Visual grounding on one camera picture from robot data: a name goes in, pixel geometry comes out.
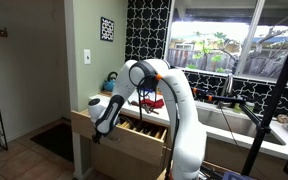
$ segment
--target kitchen counter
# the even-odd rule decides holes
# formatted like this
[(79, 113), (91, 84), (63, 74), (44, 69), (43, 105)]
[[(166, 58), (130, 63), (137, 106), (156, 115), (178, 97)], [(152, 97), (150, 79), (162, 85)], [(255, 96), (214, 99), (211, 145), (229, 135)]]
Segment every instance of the kitchen counter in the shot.
[[(105, 95), (95, 95), (90, 97), (89, 99), (95, 99), (95, 98), (100, 98), (101, 100), (104, 101), (109, 101), (109, 97), (105, 96)], [(138, 101), (137, 95), (136, 93), (133, 93), (132, 96), (129, 98), (130, 101), (135, 100)], [(216, 109), (216, 107), (212, 104), (207, 104), (207, 103), (203, 103), (203, 102), (195, 102), (195, 106), (198, 109), (203, 109), (203, 110), (209, 110), (209, 111), (216, 111), (216, 112), (221, 112), (220, 109)], [(152, 122), (156, 122), (157, 124), (169, 127), (170, 121), (168, 118), (168, 114), (167, 114), (167, 109), (165, 106), (163, 106), (160, 109), (155, 109), (155, 111), (157, 111), (159, 114), (155, 114), (155, 113), (146, 113), (144, 110), (142, 111), (142, 117), (145, 119), (149, 119)], [(133, 116), (138, 116), (139, 114), (139, 109), (137, 106), (132, 106), (129, 105), (128, 103), (125, 103), (121, 109), (121, 112), (123, 113), (127, 113)], [(227, 115), (232, 115), (232, 116), (237, 116), (240, 118), (247, 118), (247, 116), (245, 114), (237, 114), (234, 113), (232, 110), (229, 109), (224, 109), (223, 110), (224, 114)], [(272, 129), (272, 133), (281, 141), (283, 141), (285, 143), (285, 145), (277, 145), (277, 144), (273, 144), (273, 143), (269, 143), (264, 141), (262, 143), (260, 152), (271, 155), (271, 156), (275, 156), (275, 157), (279, 157), (282, 159), (287, 159), (288, 158), (288, 131), (283, 127), (282, 124), (280, 124), (279, 122), (273, 120), (270, 124), (271, 129)], [(231, 144), (235, 144), (235, 142), (233, 141), (232, 138), (232, 134), (229, 131), (226, 130), (222, 130), (222, 129), (218, 129), (218, 128), (214, 128), (214, 127), (210, 127), (210, 126), (205, 126), (206, 128), (206, 132), (207, 132), (207, 136), (210, 138), (214, 138), (217, 140), (221, 140), (224, 142), (228, 142)], [(244, 136), (241, 134), (237, 134), (237, 133), (233, 133), (233, 136), (236, 140), (236, 142), (238, 143), (239, 146), (245, 147), (245, 148), (250, 148), (252, 146), (253, 143), (253, 138), (248, 137), (248, 136)]]

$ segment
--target teal kettle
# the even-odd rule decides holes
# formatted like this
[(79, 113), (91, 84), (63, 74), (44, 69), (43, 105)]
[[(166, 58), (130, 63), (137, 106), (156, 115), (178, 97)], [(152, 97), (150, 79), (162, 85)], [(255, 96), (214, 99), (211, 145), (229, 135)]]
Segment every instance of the teal kettle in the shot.
[(107, 79), (104, 81), (104, 84), (103, 84), (104, 91), (110, 91), (110, 92), (113, 91), (116, 78), (117, 78), (116, 72), (110, 72), (108, 74)]

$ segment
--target wooden cabinet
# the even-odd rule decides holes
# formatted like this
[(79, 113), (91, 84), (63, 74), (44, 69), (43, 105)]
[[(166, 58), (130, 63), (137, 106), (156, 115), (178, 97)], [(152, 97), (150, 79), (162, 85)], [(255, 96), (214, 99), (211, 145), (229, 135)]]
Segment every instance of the wooden cabinet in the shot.
[[(248, 152), (249, 149), (237, 147), (234, 144), (213, 138), (207, 138), (204, 160), (235, 172), (241, 172)], [(285, 163), (285, 159), (259, 153), (250, 176), (256, 179), (287, 180), (288, 176), (283, 171)]]
[(137, 120), (126, 116), (128, 120), (102, 137), (101, 144), (94, 144), (95, 130), (88, 111), (71, 114), (72, 131), (90, 139), (90, 164), (96, 170), (115, 179), (156, 179), (165, 168), (167, 127), (143, 122), (142, 129), (135, 129), (132, 122)]

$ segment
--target black patterned wall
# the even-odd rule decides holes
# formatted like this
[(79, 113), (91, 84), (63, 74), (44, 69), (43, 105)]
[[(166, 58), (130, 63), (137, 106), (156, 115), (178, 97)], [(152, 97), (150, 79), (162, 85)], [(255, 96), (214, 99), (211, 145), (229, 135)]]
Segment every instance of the black patterned wall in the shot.
[[(199, 72), (184, 71), (191, 87), (206, 88), (213, 95), (220, 95), (226, 76), (215, 74), (204, 74)], [(233, 83), (233, 94), (246, 95), (255, 100), (254, 112), (263, 115), (270, 101), (271, 93), (275, 84), (269, 82), (255, 81), (235, 77)], [(288, 114), (288, 86), (275, 111), (275, 115)]]
[(125, 61), (163, 59), (171, 1), (128, 1)]

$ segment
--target tile floor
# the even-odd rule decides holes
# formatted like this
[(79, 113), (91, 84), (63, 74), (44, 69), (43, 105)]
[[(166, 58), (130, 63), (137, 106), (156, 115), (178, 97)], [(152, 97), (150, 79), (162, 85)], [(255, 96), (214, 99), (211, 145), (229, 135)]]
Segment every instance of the tile floor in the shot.
[[(72, 180), (74, 164), (31, 141), (30, 138), (67, 120), (57, 120), (8, 143), (0, 152), (0, 180)], [(111, 178), (93, 171), (88, 180)]]

